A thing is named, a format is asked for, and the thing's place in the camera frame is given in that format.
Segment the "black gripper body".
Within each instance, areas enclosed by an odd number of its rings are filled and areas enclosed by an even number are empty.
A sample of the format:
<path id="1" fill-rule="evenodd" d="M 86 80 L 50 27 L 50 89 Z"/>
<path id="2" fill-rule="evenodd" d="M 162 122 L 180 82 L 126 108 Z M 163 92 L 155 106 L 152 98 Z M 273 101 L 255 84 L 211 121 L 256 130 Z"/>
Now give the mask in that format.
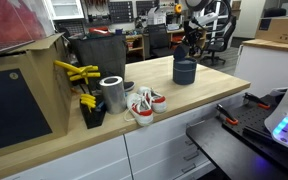
<path id="1" fill-rule="evenodd" d="M 197 20 L 185 21 L 184 32 L 185 32 L 185 37 L 183 39 L 184 44 L 190 47 L 195 46 L 197 40 L 200 38 L 200 33 L 198 31 L 198 21 Z"/>

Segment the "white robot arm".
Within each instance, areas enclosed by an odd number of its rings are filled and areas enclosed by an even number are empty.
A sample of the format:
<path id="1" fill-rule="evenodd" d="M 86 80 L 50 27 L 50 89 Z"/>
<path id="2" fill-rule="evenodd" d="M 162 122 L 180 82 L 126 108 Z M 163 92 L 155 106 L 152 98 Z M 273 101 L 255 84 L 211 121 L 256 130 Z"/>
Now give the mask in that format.
<path id="1" fill-rule="evenodd" d="M 200 13 L 203 9 L 210 7 L 213 3 L 223 3 L 227 9 L 228 19 L 231 18 L 231 5 L 228 0 L 185 0 L 185 4 L 193 13 Z M 184 22 L 185 40 L 192 47 L 198 39 L 197 30 L 203 29 L 208 23 L 214 22 L 219 18 L 219 14 L 209 11 L 204 15 L 192 15 L 189 20 Z"/>

